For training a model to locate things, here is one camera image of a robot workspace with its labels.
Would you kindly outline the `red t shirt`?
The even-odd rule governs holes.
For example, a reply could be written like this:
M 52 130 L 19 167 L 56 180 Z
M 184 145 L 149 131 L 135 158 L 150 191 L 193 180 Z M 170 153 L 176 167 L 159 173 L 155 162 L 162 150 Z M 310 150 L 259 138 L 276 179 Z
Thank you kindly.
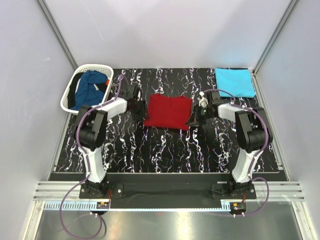
M 177 97 L 156 93 L 149 98 L 148 119 L 143 124 L 147 127 L 168 128 L 187 131 L 186 124 L 191 116 L 193 100 L 183 95 Z

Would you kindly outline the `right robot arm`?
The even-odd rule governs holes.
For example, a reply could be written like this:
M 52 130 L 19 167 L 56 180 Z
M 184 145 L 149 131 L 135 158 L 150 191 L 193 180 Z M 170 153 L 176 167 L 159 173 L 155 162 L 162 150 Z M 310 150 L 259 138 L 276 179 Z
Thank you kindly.
M 262 107 L 249 108 L 234 103 L 235 97 L 225 90 L 209 89 L 199 93 L 198 104 L 193 108 L 186 125 L 201 126 L 207 119 L 220 118 L 235 123 L 240 152 L 231 171 L 231 182 L 235 185 L 250 183 L 253 168 L 265 148 L 272 143 L 266 112 Z

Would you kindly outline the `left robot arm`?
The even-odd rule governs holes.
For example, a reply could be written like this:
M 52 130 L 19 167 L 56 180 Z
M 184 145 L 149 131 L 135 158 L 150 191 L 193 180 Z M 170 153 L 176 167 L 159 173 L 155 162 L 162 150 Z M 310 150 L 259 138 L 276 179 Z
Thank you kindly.
M 126 89 L 119 90 L 106 102 L 80 108 L 73 132 L 85 159 L 87 184 L 99 186 L 105 181 L 102 145 L 106 140 L 107 123 L 110 119 L 127 112 L 134 121 L 143 121 L 149 117 L 146 100 L 142 98 L 142 90 L 137 84 L 127 85 Z

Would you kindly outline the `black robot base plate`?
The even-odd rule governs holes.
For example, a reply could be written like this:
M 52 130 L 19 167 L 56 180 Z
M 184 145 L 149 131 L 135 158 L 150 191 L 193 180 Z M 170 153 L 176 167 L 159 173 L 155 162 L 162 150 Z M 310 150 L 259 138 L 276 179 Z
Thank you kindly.
M 236 183 L 229 173 L 108 173 L 101 183 L 85 181 L 80 187 L 81 199 L 132 195 L 181 196 L 195 195 L 214 200 L 255 200 L 251 182 Z

